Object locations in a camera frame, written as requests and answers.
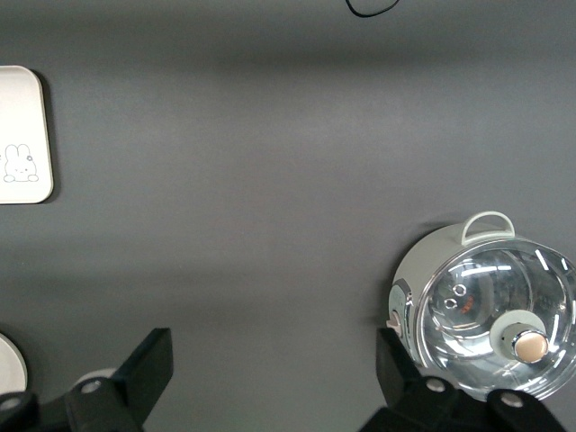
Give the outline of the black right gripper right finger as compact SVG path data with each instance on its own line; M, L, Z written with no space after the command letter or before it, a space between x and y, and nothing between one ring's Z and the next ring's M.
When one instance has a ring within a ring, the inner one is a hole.
M423 375L391 328L376 333L376 373L386 405L363 431L563 431L537 398L496 389L480 401L439 376Z

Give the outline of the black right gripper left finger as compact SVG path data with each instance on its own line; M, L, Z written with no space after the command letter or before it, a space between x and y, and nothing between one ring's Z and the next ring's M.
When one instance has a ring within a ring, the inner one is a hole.
M3 431L141 431L174 371L172 333L155 328L107 377L92 376L50 402L1 395Z

